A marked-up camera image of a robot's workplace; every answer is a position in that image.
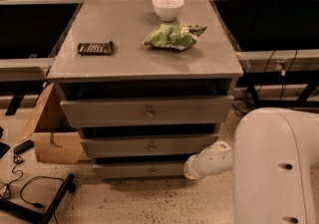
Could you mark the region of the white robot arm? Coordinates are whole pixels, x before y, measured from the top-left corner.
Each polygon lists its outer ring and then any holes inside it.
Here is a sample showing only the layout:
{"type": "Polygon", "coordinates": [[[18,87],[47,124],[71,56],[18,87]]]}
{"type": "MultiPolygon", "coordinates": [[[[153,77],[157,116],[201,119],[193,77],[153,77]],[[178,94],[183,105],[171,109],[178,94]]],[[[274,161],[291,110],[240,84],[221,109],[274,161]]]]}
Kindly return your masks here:
{"type": "Polygon", "coordinates": [[[232,172],[234,224],[317,224],[311,169],[319,163],[319,114],[279,108],[250,112],[233,145],[219,140],[188,158],[199,180],[232,172]]]}

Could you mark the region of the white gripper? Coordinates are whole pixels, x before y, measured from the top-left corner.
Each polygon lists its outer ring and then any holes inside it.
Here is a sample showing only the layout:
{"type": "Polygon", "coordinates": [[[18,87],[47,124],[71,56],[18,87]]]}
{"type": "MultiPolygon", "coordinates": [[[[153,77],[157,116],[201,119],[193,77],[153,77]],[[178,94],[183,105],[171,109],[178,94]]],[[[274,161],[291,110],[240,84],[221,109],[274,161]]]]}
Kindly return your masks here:
{"type": "Polygon", "coordinates": [[[200,180],[201,176],[197,172],[197,160],[196,156],[192,155],[188,158],[183,166],[183,174],[190,180],[200,180]]]}

